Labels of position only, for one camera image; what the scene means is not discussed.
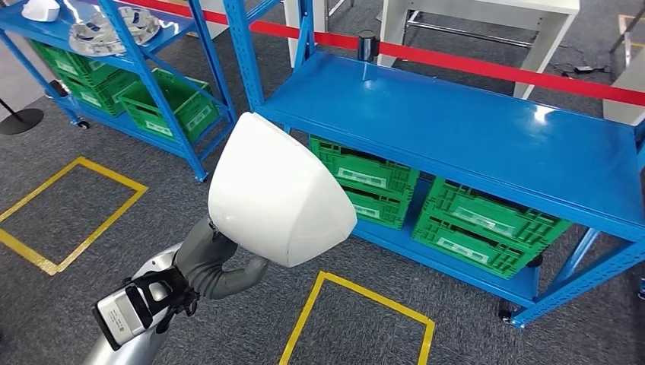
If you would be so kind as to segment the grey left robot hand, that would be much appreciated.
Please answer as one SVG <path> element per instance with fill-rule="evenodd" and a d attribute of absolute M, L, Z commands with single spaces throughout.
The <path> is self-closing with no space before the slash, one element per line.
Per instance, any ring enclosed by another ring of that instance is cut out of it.
<path fill-rule="evenodd" d="M 243 268 L 224 270 L 224 263 L 234 256 L 238 247 L 205 216 L 183 240 L 174 265 L 201 297 L 223 299 L 257 285 L 268 269 L 269 260 L 256 255 Z"/>

